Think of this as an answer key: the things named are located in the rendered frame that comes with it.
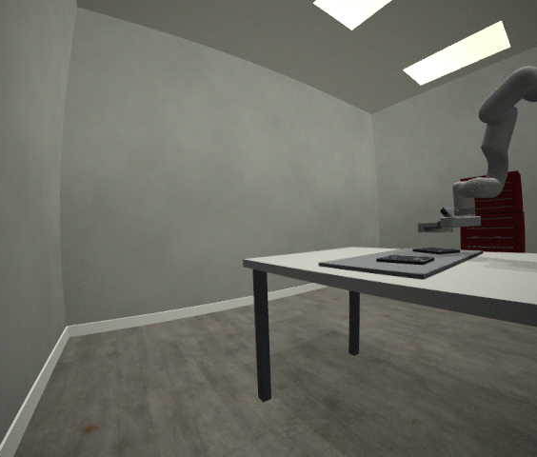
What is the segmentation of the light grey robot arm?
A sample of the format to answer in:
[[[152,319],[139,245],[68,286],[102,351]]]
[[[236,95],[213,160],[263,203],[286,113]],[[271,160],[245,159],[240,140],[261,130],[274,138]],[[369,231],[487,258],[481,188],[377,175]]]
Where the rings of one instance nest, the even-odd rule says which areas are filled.
[[[487,158],[487,176],[455,183],[454,210],[451,207],[440,210],[445,217],[475,214],[474,198],[494,198],[501,193],[507,180],[507,151],[518,115],[514,105],[521,99],[537,102],[535,67],[514,71],[480,107],[479,118],[487,124],[481,146]]]

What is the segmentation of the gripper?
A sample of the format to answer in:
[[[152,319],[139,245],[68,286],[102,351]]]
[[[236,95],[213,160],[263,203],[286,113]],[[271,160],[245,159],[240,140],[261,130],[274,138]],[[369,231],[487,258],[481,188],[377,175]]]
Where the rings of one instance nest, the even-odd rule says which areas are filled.
[[[459,216],[459,217],[455,217],[455,216]],[[481,216],[476,216],[475,214],[455,215],[455,216],[441,218],[440,219],[441,226],[440,226],[440,221],[438,221],[437,227],[424,227],[424,230],[481,226]],[[467,217],[462,217],[462,216],[467,216]]]

